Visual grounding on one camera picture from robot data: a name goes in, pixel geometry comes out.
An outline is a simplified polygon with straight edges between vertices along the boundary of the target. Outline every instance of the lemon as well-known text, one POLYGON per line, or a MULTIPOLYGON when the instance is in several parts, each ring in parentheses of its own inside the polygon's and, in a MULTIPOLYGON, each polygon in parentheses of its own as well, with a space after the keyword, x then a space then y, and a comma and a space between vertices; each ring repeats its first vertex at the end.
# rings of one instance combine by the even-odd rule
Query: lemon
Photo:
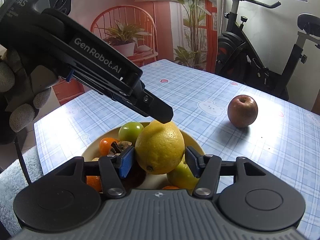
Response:
POLYGON ((184 140, 179 128, 169 122, 153 120, 139 134, 136 159, 150 174, 166 174, 176 168, 184 154, 184 140))

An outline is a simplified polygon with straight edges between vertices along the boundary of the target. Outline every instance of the blue plaid tablecloth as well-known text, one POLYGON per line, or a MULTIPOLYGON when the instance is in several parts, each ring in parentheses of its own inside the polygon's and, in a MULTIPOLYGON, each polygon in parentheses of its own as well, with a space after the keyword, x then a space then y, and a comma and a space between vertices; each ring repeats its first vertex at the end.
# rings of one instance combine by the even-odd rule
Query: blue plaid tablecloth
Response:
MULTIPOLYGON (((146 88, 172 106, 173 121, 206 153, 229 161, 246 156, 300 191, 307 208, 298 230, 311 240, 320 237, 320 116, 168 60, 142 69, 146 88), (230 100, 240 94, 253 97, 259 107, 257 120, 247 129, 235 128, 227 116, 230 100)), ((130 121, 151 120, 91 90, 35 123, 43 172, 80 156, 110 129, 130 121)), ((221 177, 218 192, 232 183, 232 177, 221 177)))

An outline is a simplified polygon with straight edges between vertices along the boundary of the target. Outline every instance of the gray glove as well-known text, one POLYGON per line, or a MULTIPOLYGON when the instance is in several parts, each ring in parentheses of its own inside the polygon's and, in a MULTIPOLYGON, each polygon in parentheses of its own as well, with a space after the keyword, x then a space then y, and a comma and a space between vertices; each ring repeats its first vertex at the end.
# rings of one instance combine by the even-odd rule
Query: gray glove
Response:
POLYGON ((41 65, 32 68, 31 64, 15 50, 7 50, 2 56, 0 126, 5 129, 0 132, 0 144, 10 143, 15 133, 36 118, 50 96, 51 86, 58 82, 57 75, 52 71, 41 65))

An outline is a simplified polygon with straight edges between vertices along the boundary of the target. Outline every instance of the orange chair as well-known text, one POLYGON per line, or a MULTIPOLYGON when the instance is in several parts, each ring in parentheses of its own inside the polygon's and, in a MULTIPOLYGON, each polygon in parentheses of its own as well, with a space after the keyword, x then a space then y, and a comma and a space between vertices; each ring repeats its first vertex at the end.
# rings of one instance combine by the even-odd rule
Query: orange chair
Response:
POLYGON ((146 32, 151 33, 151 36, 145 36, 143 40, 138 41, 138 46, 147 45, 152 49, 152 54, 144 56, 143 53, 135 54, 128 57, 132 62, 138 66, 144 66, 145 61, 148 63, 158 60, 158 44, 156 35, 155 22, 151 15, 133 5, 119 5, 109 8, 99 14, 93 21, 90 31, 101 39, 107 38, 104 30, 106 28, 114 27, 115 21, 127 24, 138 24, 141 28, 145 29, 146 32))

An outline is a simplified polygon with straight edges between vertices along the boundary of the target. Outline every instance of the white bowl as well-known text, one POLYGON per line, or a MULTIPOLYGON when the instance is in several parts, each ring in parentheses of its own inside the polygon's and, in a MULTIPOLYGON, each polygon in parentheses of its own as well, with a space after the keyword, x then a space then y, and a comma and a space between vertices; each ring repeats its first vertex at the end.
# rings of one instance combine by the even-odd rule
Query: white bowl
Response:
MULTIPOLYGON (((150 122, 142 122, 141 124, 143 125, 143 127, 146 127, 149 123, 150 122)), ((99 157, 99 155, 100 155, 100 152, 99 152, 100 141, 106 137, 118 139, 119 130, 120 130, 120 127, 114 128, 114 129, 106 132, 105 134, 101 135, 95 141, 93 141, 87 147, 87 149, 84 151, 84 153, 82 154, 84 161, 90 162, 90 161, 92 161, 92 159, 99 157)), ((195 139, 193 139, 189 134, 187 134, 183 130, 180 130, 180 132, 182 133, 185 147, 192 146, 201 155, 205 154, 203 149, 201 148, 201 146, 197 143, 197 141, 195 139)), ((170 183, 167 180, 166 174, 163 174, 163 175, 147 174, 146 179, 138 188, 141 188, 141 189, 142 188, 143 189, 161 189, 161 188, 168 186, 168 185, 170 185, 170 183)))

